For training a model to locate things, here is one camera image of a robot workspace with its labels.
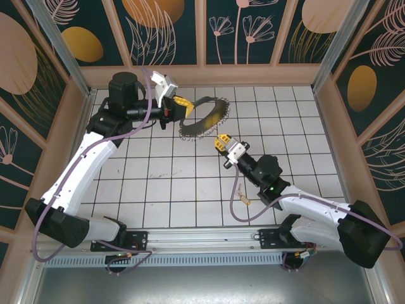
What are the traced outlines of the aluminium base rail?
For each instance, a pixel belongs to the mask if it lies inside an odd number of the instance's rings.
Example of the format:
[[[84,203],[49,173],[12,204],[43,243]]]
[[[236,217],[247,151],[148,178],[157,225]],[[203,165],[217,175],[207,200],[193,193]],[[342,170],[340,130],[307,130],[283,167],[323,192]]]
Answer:
[[[149,229],[146,250],[156,253],[218,253],[227,250],[259,249],[259,227]],[[88,225],[67,229],[73,247],[86,243],[113,241],[119,232],[143,231],[127,229],[126,225],[107,218],[93,218]],[[119,252],[123,249],[109,245]]]

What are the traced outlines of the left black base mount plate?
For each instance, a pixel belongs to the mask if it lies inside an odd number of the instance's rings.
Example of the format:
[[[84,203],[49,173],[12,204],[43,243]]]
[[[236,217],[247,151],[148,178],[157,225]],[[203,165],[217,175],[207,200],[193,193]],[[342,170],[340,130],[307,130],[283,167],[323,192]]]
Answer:
[[[124,251],[137,251],[146,250],[148,239],[147,231],[126,231],[119,232],[113,241],[107,241],[109,245],[119,247]],[[91,252],[109,252],[117,251],[114,248],[101,244],[100,242],[93,242],[90,245]]]

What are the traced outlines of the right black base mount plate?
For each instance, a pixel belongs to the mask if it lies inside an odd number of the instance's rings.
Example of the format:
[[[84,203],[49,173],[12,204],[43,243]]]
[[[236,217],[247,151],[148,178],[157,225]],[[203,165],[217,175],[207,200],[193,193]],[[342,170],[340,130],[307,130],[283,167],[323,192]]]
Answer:
[[[261,249],[291,249],[298,248],[300,242],[297,242],[289,231],[280,228],[260,229],[259,243]]]

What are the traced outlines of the aluminium corner post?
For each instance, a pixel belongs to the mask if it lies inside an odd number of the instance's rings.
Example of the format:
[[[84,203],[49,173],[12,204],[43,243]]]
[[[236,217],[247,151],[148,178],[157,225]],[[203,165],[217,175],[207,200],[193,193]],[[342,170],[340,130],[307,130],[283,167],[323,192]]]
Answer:
[[[34,16],[37,17],[39,24],[46,33],[49,40],[53,43],[56,52],[59,54],[63,63],[67,67],[70,75],[75,81],[80,91],[88,97],[90,95],[90,87],[85,80],[85,77],[76,61],[72,52],[69,50],[59,28],[54,23],[49,14],[46,5],[42,0],[26,0]]]
[[[335,65],[338,57],[343,52],[345,45],[351,38],[361,18],[365,14],[369,2],[370,0],[354,0],[354,2],[351,4],[311,83],[311,88],[314,95],[320,91],[328,78],[332,67]]]

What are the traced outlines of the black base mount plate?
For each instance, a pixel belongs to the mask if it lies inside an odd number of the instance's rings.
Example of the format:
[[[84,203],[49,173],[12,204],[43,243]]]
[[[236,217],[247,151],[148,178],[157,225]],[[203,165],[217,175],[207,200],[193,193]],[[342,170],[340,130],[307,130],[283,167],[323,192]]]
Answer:
[[[124,251],[137,251],[146,250],[148,239],[147,231],[126,231],[119,232],[113,241],[107,241],[109,245],[119,247]],[[117,251],[114,248],[101,244],[100,242],[93,242],[90,245],[91,252],[109,252]]]
[[[298,248],[300,242],[297,242],[289,231],[280,228],[260,229],[259,243],[261,249],[291,249]]]

